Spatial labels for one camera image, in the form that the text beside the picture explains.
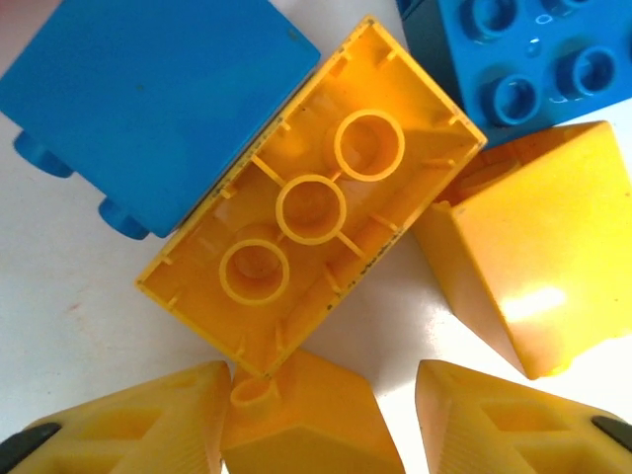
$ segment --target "table surface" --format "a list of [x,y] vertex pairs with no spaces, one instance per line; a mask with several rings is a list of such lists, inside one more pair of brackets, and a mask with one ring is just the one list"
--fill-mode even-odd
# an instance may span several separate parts
[[[0,1],[0,73],[58,1]],[[273,3],[323,57],[369,13],[404,40],[395,0]],[[576,121],[611,121],[630,170],[631,115],[627,101]],[[79,176],[60,182],[19,158],[11,146],[17,133],[1,116],[0,439],[41,416],[224,358],[134,288],[165,241],[139,243],[116,234],[97,213],[102,195]],[[410,235],[304,347],[371,382],[410,473],[428,472],[414,406],[415,375],[424,358],[449,360],[632,421],[626,366],[632,336],[581,355],[557,377],[528,382],[453,317]]]

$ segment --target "upside-down yellow brick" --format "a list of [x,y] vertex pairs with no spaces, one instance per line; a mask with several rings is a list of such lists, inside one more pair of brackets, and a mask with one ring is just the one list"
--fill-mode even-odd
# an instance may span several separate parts
[[632,197],[606,122],[481,153],[414,226],[463,323],[528,378],[632,328]]
[[219,474],[224,362],[174,373],[32,424],[61,429],[11,474]]
[[632,452],[598,429],[617,417],[442,360],[417,374],[431,474],[628,474]]
[[270,375],[485,144],[365,19],[139,277],[254,375]]
[[233,381],[221,453],[230,474],[403,474],[366,380],[297,351],[272,379]]

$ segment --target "yellow building block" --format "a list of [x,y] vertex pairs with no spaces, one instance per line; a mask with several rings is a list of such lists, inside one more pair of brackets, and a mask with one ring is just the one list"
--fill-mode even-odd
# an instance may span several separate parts
[[417,374],[431,474],[629,474],[632,452],[593,424],[613,415],[441,360]]
[[212,362],[59,412],[11,474],[219,474],[230,372]]
[[272,379],[243,369],[221,439],[230,474],[403,474],[366,380],[297,351]]
[[415,224],[454,314],[528,378],[632,328],[632,198],[608,123],[481,153]]
[[272,374],[484,143],[367,18],[137,284],[250,373]]

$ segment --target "plastic toy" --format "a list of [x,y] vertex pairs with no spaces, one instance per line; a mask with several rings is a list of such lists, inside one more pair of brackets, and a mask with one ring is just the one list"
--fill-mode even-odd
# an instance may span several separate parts
[[138,286],[252,374],[271,374],[484,143],[368,18]]
[[632,96],[629,0],[407,3],[411,54],[490,147]]
[[165,237],[318,59],[266,0],[65,0],[0,80],[0,111],[24,158],[106,195],[114,229]]
[[431,474],[632,472],[632,427],[597,408],[440,360],[416,392]]
[[270,380],[237,372],[221,454],[231,474],[404,473],[368,382],[304,351]]
[[0,472],[219,474],[229,392],[212,362],[71,408],[0,444]]
[[414,231],[454,314],[533,379],[632,329],[630,193],[608,123],[556,127],[481,153]]

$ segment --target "blue building block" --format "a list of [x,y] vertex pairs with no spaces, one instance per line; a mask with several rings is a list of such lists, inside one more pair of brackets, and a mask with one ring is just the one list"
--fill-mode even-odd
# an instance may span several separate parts
[[413,0],[413,56],[499,145],[632,96],[630,0]]
[[303,83],[318,50],[267,0],[64,0],[0,80],[16,150],[164,237]]

